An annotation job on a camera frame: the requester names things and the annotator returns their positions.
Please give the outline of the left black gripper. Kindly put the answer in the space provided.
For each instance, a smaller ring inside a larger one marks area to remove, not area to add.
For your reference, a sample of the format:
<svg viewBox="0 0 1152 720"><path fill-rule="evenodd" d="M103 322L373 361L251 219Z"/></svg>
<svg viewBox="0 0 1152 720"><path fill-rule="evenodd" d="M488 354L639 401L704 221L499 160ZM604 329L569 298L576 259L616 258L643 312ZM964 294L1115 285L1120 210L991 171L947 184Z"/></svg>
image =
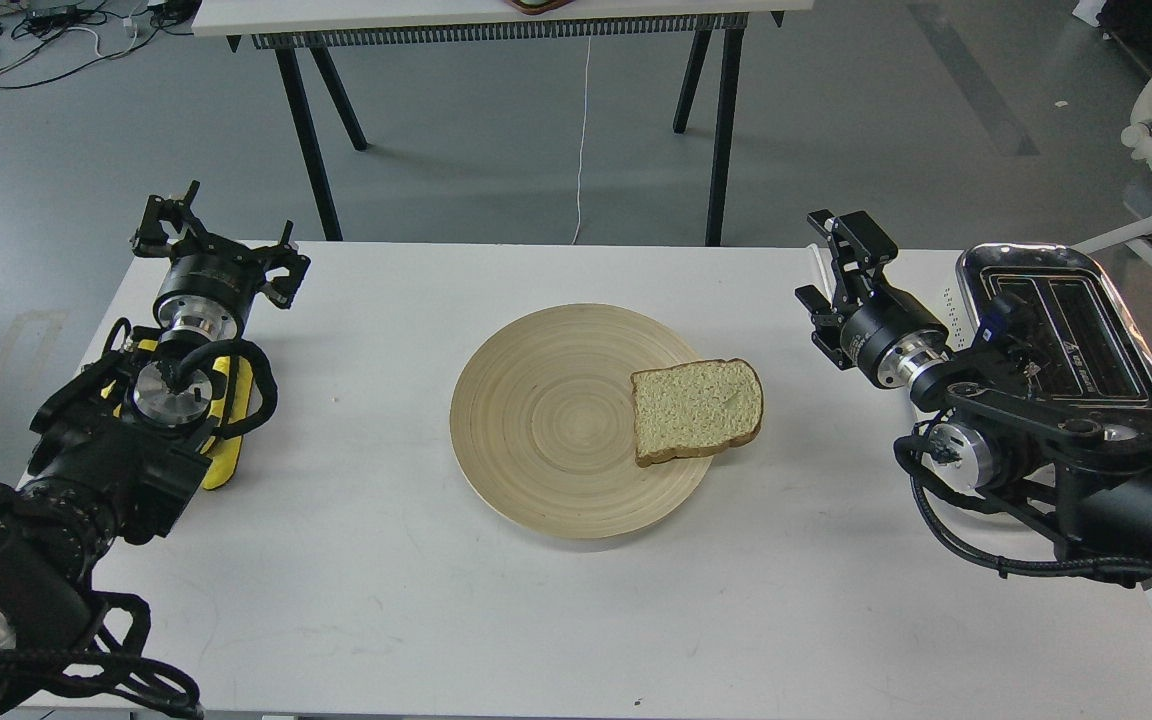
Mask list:
<svg viewBox="0 0 1152 720"><path fill-rule="evenodd" d="M136 258L169 258L172 266L154 305L161 342L207 343L238 340L253 301L264 295L278 309L291 309L311 260L291 240L287 220L275 243L247 247L220 236L204 238L194 213L200 181L179 196L147 196L131 236Z"/></svg>

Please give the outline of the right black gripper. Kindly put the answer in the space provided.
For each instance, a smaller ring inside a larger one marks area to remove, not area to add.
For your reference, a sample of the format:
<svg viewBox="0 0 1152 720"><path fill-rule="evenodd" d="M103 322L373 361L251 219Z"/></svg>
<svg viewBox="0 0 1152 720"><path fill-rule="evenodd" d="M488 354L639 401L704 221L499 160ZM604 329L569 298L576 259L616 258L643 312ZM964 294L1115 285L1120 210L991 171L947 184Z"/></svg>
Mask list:
<svg viewBox="0 0 1152 720"><path fill-rule="evenodd" d="M814 285L794 295L813 324L812 342L840 370L856 367L879 389L911 387L922 373L948 361L948 332L911 293L892 286L884 268L899 247L867 211L806 215L829 247L835 300Z"/></svg>

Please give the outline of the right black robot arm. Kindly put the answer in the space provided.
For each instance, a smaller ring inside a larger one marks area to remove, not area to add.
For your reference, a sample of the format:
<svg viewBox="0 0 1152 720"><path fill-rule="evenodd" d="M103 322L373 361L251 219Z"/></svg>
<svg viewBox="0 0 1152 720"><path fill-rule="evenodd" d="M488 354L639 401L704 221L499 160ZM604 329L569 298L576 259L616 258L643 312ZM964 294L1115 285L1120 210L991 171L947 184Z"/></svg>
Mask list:
<svg viewBox="0 0 1152 720"><path fill-rule="evenodd" d="M808 219L833 281L795 291L812 341L923 414L893 456L937 541L1001 577L1152 578L1152 354L1100 264L972 247L952 329L888 281L899 250L867 213Z"/></svg>

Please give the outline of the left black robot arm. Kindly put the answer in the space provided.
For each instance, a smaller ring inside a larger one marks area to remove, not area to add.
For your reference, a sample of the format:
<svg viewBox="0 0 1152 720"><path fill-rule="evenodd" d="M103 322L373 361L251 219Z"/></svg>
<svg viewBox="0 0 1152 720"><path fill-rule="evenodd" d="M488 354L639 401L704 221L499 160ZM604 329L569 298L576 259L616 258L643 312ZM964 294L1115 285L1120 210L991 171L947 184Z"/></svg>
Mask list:
<svg viewBox="0 0 1152 720"><path fill-rule="evenodd" d="M265 247L209 232L197 191L147 197L132 233L137 258L169 262L154 323L118 320L99 357L35 414L26 479L0 483L0 717L40 692L204 717L195 680L145 655L147 602L99 591L93 570L116 541L168 536L273 418L273 367L243 333L256 297L291 306L310 260L289 225Z"/></svg>

